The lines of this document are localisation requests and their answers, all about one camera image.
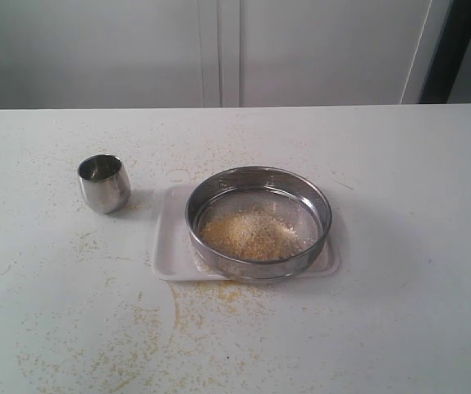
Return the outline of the stainless steel cup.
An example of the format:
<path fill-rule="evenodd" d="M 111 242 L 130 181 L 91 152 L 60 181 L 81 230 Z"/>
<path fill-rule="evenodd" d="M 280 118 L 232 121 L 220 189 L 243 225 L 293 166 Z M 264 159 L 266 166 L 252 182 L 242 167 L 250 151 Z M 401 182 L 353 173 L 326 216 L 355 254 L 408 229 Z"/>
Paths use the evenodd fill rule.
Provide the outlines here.
<path fill-rule="evenodd" d="M 98 154 L 78 166 L 80 191 L 85 203 L 97 213 L 122 209 L 130 198 L 130 180 L 123 162 L 112 154 Z"/>

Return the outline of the white rice grains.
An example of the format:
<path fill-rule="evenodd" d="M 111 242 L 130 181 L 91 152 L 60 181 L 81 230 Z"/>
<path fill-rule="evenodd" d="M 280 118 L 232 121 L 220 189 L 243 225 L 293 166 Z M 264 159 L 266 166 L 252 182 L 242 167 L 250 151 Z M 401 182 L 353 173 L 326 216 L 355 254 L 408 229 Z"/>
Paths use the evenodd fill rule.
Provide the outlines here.
<path fill-rule="evenodd" d="M 292 227 L 259 211 L 213 218 L 202 225 L 200 237 L 211 249 L 239 260 L 275 261 L 304 250 Z"/>

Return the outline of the round steel mesh sieve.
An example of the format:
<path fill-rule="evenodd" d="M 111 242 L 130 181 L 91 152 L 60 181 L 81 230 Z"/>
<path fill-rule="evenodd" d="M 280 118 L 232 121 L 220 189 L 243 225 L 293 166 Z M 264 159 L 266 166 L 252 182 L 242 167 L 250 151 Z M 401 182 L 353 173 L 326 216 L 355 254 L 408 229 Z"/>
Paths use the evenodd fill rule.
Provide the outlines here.
<path fill-rule="evenodd" d="M 240 282 L 274 282 L 308 270 L 332 226 L 314 183 L 275 167 L 236 167 L 190 193 L 185 223 L 200 261 Z"/>

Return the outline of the white rectangular plastic tray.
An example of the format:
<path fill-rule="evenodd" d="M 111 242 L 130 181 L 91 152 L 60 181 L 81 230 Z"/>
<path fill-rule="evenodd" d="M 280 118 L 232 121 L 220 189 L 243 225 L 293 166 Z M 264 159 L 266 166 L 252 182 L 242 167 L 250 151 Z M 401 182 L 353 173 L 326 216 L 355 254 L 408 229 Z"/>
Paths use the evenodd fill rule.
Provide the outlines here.
<path fill-rule="evenodd" d="M 173 186 L 170 187 L 162 197 L 162 205 L 158 215 L 153 244 L 153 272 L 160 279 L 169 282 L 192 282 L 192 281 L 214 281 L 228 280 L 229 277 L 220 275 L 218 271 L 212 270 L 202 259 L 202 256 L 194 248 L 190 233 L 185 220 L 185 208 L 194 191 L 195 186 Z M 274 202 L 295 203 L 285 195 L 271 193 L 271 190 L 247 190 L 249 191 L 248 203 L 241 194 L 237 194 L 237 204 L 243 203 L 245 208 L 262 208 L 264 197 L 272 197 Z M 341 252 L 333 245 L 331 234 L 328 234 L 326 243 L 321 254 L 313 264 L 302 273 L 299 278 L 325 277 L 329 276 L 339 268 L 341 264 Z M 274 273 L 270 279 L 252 279 L 241 277 L 234 279 L 240 282 L 266 283 L 277 282 L 282 279 L 293 277 L 292 275 L 279 276 Z"/>

